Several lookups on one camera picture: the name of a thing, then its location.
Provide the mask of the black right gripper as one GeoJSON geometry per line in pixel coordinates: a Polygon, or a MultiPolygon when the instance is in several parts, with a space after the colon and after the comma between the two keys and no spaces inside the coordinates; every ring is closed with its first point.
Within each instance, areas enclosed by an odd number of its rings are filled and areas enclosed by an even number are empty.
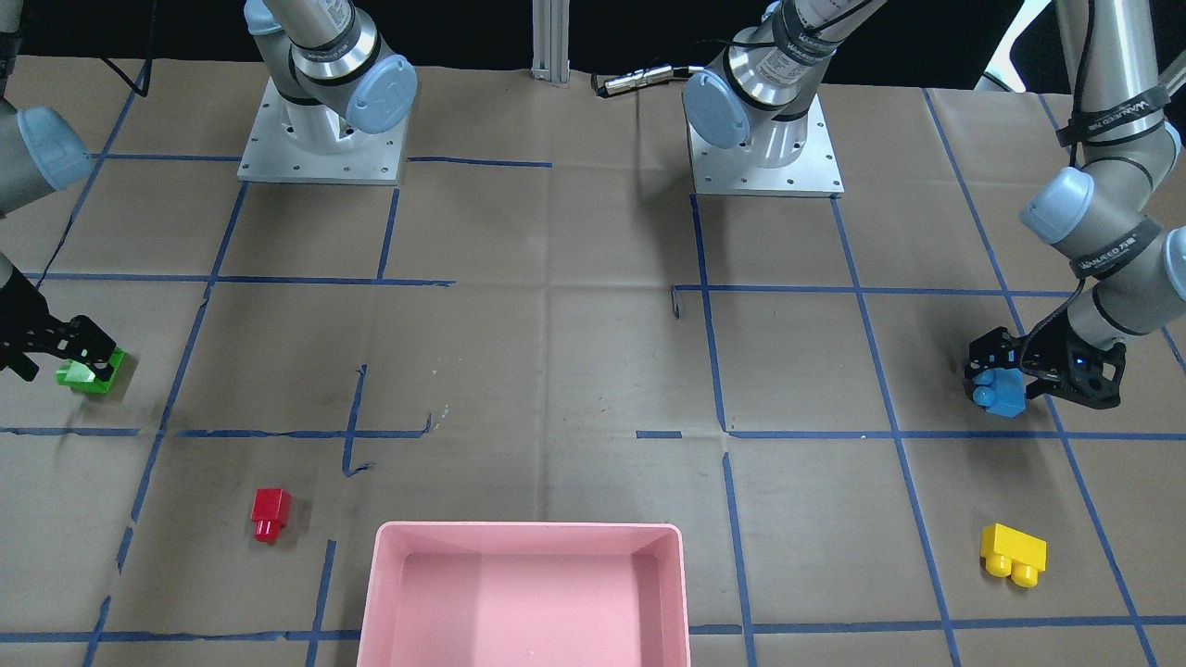
{"type": "Polygon", "coordinates": [[[38,375],[30,354],[68,358],[56,370],[57,383],[110,383],[115,377],[116,342],[87,316],[64,324],[47,311],[47,303],[33,282],[12,269],[1,290],[1,367],[25,383],[38,375]],[[106,371],[102,377],[93,367],[106,371]]]}

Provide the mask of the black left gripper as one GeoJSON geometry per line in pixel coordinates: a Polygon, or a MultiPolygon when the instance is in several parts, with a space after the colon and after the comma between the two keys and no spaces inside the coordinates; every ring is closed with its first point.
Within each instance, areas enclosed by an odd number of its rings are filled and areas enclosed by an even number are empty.
{"type": "Polygon", "coordinates": [[[1025,387],[1026,400],[1054,396],[1089,409],[1112,409],[1121,405],[1124,363],[1122,343],[1108,350],[1089,345],[1063,312],[1025,337],[995,328],[971,341],[963,377],[971,381],[987,369],[1019,368],[1032,379],[1025,387]]]}

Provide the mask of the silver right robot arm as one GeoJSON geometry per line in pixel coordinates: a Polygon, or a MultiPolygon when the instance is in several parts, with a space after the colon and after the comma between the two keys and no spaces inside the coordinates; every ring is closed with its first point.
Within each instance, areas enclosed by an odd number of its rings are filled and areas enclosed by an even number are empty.
{"type": "MultiPolygon", "coordinates": [[[[270,72],[237,176],[267,184],[393,185],[404,158],[417,72],[351,1],[248,1],[246,26],[270,72]]],[[[46,107],[1,115],[1,208],[12,214],[93,174],[93,157],[46,107]]],[[[1,364],[32,381],[37,354],[106,383],[122,352],[85,316],[59,320],[4,258],[1,364]]]]}

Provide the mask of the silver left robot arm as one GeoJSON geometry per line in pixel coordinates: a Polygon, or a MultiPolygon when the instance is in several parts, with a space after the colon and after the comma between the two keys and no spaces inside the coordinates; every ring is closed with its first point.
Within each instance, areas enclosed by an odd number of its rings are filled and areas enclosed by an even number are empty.
{"type": "MultiPolygon", "coordinates": [[[[761,125],[806,113],[827,64],[880,4],[779,1],[686,85],[686,117],[700,138],[738,150],[761,125]]],[[[1072,108],[1056,132],[1080,155],[1033,196],[1021,223],[1067,258],[1075,296],[1013,336],[996,328],[967,348],[967,396],[1014,417],[1032,398],[1090,409],[1121,401],[1126,347],[1182,315],[1182,229],[1144,207],[1181,160],[1165,117],[1171,94],[1156,70],[1144,1],[1056,4],[1072,108]]]]}

